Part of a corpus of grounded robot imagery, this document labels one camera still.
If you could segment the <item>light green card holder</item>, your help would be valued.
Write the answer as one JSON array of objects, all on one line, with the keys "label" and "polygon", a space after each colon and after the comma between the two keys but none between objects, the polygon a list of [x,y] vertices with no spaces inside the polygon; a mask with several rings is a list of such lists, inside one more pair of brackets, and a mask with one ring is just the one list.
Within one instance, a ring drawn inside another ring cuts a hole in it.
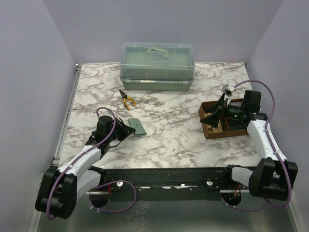
[{"label": "light green card holder", "polygon": [[135,129],[135,136],[144,136],[147,134],[138,118],[129,118],[128,122],[130,124],[130,127]]}]

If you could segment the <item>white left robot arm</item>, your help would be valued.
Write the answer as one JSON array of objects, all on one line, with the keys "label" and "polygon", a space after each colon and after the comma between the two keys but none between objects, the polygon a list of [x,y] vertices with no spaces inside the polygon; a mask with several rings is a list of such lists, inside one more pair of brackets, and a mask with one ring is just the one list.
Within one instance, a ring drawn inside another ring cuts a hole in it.
[{"label": "white left robot arm", "polygon": [[69,218],[77,200],[99,186],[101,176],[91,166],[108,152],[111,142],[121,142],[135,131],[121,119],[100,116],[81,152],[64,166],[51,167],[43,174],[35,209],[46,213],[48,220]]}]

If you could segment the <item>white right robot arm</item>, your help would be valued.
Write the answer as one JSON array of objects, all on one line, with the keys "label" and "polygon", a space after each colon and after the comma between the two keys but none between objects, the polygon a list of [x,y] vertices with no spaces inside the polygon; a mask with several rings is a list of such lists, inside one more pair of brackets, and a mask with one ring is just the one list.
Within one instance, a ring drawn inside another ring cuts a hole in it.
[{"label": "white right robot arm", "polygon": [[228,177],[246,187],[254,197],[286,201],[294,185],[298,167],[280,151],[271,133],[267,115],[260,111],[261,93],[246,90],[243,99],[228,102],[225,94],[218,101],[203,102],[198,111],[207,139],[249,134],[259,163],[249,168],[231,165]]}]

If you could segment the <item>brown woven basket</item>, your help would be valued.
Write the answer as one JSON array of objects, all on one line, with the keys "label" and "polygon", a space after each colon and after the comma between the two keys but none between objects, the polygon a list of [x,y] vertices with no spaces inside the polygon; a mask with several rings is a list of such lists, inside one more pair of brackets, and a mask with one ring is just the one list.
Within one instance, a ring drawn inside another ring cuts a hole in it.
[{"label": "brown woven basket", "polygon": [[[200,119],[203,119],[207,113],[204,110],[215,104],[215,101],[204,101],[201,103],[200,108],[198,110],[198,114]],[[244,130],[231,130],[231,121],[219,121],[219,127],[211,130],[210,127],[202,123],[203,134],[206,139],[219,139],[219,138],[228,138],[228,137],[237,137],[237,136],[246,136],[249,135],[248,132]]]}]

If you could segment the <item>green clear-lid storage box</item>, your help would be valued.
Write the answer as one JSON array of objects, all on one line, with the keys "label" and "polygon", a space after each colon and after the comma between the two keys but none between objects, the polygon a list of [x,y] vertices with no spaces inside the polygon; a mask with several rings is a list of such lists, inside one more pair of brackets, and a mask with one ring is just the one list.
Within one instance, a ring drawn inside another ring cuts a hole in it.
[{"label": "green clear-lid storage box", "polygon": [[125,43],[120,81],[126,90],[188,91],[194,81],[193,46],[184,43]]}]

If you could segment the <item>yellow handled pliers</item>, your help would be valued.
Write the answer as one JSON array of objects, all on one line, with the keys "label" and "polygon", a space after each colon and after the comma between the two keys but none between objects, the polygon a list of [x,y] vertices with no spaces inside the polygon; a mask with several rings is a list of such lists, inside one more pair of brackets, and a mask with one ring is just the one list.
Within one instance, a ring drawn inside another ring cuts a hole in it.
[{"label": "yellow handled pliers", "polygon": [[134,106],[137,105],[136,102],[131,97],[129,97],[126,93],[124,93],[121,89],[118,89],[118,90],[123,99],[124,106],[126,107],[127,110],[130,110],[130,107],[128,106],[127,101],[132,102]]}]

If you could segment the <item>aluminium frame rail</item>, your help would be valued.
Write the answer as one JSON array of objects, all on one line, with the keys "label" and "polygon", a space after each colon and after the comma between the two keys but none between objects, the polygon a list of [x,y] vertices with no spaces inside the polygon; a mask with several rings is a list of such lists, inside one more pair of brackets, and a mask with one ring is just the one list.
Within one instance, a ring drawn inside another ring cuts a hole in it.
[{"label": "aluminium frame rail", "polygon": [[76,72],[75,72],[75,77],[74,77],[74,82],[73,82],[73,86],[72,86],[72,90],[70,92],[70,97],[69,97],[69,101],[67,104],[67,109],[65,111],[65,117],[64,117],[64,121],[61,127],[61,131],[60,131],[60,136],[57,142],[57,146],[56,146],[56,150],[52,159],[52,167],[57,167],[59,165],[60,162],[60,157],[61,157],[61,152],[62,152],[62,148],[63,148],[63,144],[64,144],[64,140],[65,140],[65,136],[66,136],[66,131],[68,128],[68,123],[69,123],[69,119],[70,119],[70,113],[71,113],[71,109],[72,109],[72,105],[73,105],[73,101],[74,101],[74,96],[76,93],[76,89],[77,89],[77,85],[78,85],[78,81],[80,78],[80,73],[82,70],[82,64],[76,64]]}]

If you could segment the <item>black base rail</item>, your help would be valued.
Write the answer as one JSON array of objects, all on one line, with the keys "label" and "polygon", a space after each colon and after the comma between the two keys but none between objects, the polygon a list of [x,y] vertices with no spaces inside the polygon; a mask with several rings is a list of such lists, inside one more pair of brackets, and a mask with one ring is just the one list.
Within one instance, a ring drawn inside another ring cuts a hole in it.
[{"label": "black base rail", "polygon": [[103,169],[100,184],[111,185],[114,202],[136,201],[219,201],[221,193],[232,193],[238,183],[226,167]]}]

